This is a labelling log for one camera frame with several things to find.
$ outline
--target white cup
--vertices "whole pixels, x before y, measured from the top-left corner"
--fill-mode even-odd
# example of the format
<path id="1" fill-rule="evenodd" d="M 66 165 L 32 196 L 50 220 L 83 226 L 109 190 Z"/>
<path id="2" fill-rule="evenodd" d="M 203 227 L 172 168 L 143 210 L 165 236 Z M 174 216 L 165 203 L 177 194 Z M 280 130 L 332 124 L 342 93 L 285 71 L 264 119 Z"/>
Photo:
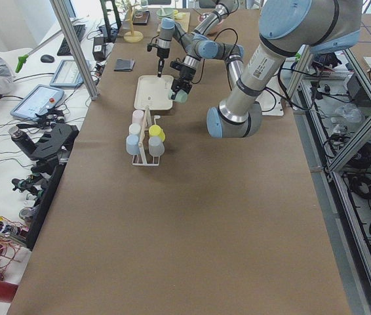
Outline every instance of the white cup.
<path id="1" fill-rule="evenodd" d="M 158 136 L 151 136 L 149 138 L 149 154 L 155 158 L 161 156 L 165 152 L 164 144 Z"/>
<path id="2" fill-rule="evenodd" d="M 132 156 L 140 154 L 139 137 L 136 135 L 128 135 L 126 138 L 126 151 Z"/>
<path id="3" fill-rule="evenodd" d="M 140 138 L 140 131 L 142 130 L 142 126 L 138 123 L 133 123 L 130 126 L 128 126 L 128 133 L 130 135 L 136 135 Z"/>

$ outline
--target tablet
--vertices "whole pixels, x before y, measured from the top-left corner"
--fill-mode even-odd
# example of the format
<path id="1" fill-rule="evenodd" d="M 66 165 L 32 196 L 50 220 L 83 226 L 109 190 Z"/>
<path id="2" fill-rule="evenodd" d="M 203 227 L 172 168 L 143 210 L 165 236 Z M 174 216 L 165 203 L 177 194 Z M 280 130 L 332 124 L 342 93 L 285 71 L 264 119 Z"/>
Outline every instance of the tablet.
<path id="1" fill-rule="evenodd" d="M 65 92 L 57 87 L 39 84 L 27 95 L 10 114 L 15 118 L 37 120 L 37 115 L 47 113 L 61 101 Z"/>
<path id="2" fill-rule="evenodd" d="M 62 60 L 50 82 L 51 87 L 74 89 L 83 83 L 81 74 L 74 60 Z"/>

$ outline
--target black box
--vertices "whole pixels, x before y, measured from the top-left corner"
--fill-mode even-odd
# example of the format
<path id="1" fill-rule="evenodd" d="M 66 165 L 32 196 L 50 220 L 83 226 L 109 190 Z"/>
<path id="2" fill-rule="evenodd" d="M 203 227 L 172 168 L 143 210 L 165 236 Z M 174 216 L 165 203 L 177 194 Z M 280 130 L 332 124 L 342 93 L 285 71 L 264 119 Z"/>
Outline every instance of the black box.
<path id="1" fill-rule="evenodd" d="M 150 16 L 149 11 L 137 12 L 133 16 L 133 25 L 147 25 L 147 21 L 149 20 L 149 16 Z"/>
<path id="2" fill-rule="evenodd" d="M 106 43 L 104 42 L 104 37 L 94 37 L 92 55 L 95 61 L 104 61 L 106 59 Z"/>

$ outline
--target sticker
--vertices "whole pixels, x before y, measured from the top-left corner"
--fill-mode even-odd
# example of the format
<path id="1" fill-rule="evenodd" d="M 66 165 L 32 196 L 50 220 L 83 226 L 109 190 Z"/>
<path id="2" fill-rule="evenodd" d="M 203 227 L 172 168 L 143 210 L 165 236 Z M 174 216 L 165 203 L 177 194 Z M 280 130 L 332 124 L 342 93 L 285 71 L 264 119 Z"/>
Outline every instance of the sticker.
<path id="1" fill-rule="evenodd" d="M 248 70 L 253 77 L 263 80 L 274 64 L 274 59 L 263 52 L 263 49 L 259 46 L 248 63 Z"/>

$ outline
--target green handle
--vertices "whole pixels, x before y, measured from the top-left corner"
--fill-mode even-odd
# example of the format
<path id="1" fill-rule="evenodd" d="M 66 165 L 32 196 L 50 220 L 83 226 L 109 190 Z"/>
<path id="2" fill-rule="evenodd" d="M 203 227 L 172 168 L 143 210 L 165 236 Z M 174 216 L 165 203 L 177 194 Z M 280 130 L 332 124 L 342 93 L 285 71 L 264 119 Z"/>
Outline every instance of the green handle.
<path id="1" fill-rule="evenodd" d="M 22 65 L 26 63 L 28 58 L 28 55 L 25 54 L 24 56 L 19 56 L 18 57 L 18 64 L 16 65 L 15 72 L 18 73 L 22 69 Z"/>

